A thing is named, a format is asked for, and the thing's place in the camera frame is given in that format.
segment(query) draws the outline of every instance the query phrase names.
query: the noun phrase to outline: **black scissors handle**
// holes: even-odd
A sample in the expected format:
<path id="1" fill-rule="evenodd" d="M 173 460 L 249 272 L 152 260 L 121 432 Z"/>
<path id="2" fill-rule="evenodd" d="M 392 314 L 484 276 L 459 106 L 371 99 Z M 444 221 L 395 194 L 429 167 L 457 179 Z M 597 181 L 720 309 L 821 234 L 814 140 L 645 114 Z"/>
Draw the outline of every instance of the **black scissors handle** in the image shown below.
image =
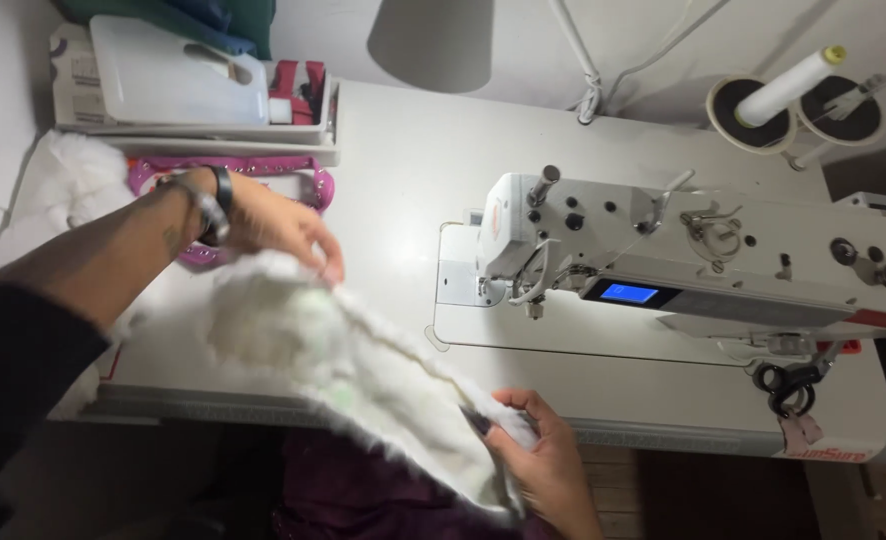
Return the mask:
<path id="1" fill-rule="evenodd" d="M 765 380 L 767 373 L 773 374 L 773 380 L 769 384 Z M 816 392 L 813 391 L 812 386 L 822 379 L 823 376 L 815 366 L 786 370 L 775 364 L 762 364 L 760 369 L 753 374 L 756 386 L 769 392 L 769 409 L 783 418 L 789 418 L 789 412 L 783 407 L 783 403 L 800 390 L 806 392 L 806 399 L 803 401 L 803 406 L 795 411 L 795 414 L 802 416 L 809 412 L 812 409 L 812 404 L 816 401 Z"/>

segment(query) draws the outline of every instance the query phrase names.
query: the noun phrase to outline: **scissors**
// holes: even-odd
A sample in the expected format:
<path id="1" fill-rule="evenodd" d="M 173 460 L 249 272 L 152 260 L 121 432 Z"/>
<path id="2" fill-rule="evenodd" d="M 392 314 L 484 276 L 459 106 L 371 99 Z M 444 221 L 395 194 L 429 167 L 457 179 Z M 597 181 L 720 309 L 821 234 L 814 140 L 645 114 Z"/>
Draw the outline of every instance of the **scissors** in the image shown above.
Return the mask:
<path id="1" fill-rule="evenodd" d="M 769 409 L 783 418 L 789 418 L 789 407 L 784 402 L 797 392 L 806 393 L 803 406 L 795 411 L 796 416 L 803 416 L 816 401 L 816 392 L 812 386 L 819 383 L 826 376 L 836 355 L 842 350 L 845 341 L 833 341 L 826 350 L 821 350 L 813 355 L 812 360 L 798 367 L 786 369 L 775 364 L 762 364 L 760 369 L 753 374 L 753 382 L 761 390 L 769 393 Z M 766 374 L 772 373 L 773 379 L 767 383 Z"/>

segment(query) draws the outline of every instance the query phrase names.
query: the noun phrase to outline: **blue screen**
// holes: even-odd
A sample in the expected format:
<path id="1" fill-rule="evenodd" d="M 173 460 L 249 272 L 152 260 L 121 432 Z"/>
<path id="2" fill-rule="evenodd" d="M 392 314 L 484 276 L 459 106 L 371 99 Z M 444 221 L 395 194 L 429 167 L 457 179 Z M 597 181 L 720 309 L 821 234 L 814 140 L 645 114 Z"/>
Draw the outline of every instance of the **blue screen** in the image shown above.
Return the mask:
<path id="1" fill-rule="evenodd" d="M 646 289 L 613 283 L 603 291 L 603 294 L 599 295 L 599 298 L 619 300 L 620 302 L 632 302 L 633 304 L 645 304 L 646 301 L 653 298 L 653 295 L 657 292 L 659 292 L 659 289 Z"/>

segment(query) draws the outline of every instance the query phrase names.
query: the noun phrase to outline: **hand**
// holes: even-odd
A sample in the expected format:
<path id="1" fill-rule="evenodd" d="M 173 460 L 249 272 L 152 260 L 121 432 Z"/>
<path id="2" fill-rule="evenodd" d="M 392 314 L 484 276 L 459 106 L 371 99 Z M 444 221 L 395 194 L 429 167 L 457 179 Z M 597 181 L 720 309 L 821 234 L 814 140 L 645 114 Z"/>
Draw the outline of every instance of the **hand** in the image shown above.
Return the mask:
<path id="1" fill-rule="evenodd" d="M 187 174 L 201 188 L 215 193 L 215 178 L 209 168 Z M 339 242 L 323 219 L 305 204 L 268 190 L 247 176 L 230 173 L 233 207 L 230 211 L 228 244 L 243 250 L 275 249 L 292 254 L 305 267 L 319 272 L 331 285 L 343 281 L 343 254 Z M 313 252 L 319 244 L 326 260 Z"/>
<path id="2" fill-rule="evenodd" d="M 503 388 L 493 392 L 500 403 L 525 410 L 537 422 L 540 440 L 526 451 L 495 423 L 486 444 L 506 462 L 520 482 L 534 512 L 568 540 L 603 538 L 593 498 L 576 450 L 572 428 L 533 390 Z"/>

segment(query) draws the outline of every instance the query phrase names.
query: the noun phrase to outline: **forearm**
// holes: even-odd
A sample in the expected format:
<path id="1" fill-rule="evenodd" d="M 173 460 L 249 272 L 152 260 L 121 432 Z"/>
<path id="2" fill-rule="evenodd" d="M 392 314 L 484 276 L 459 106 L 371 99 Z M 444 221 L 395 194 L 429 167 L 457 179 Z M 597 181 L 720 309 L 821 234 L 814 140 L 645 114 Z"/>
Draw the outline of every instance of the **forearm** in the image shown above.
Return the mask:
<path id="1" fill-rule="evenodd" d="M 209 172 L 193 175 L 212 192 Z M 65 232 L 0 269 L 0 283 L 33 290 L 103 331 L 201 233 L 188 191 L 161 185 L 125 207 Z"/>

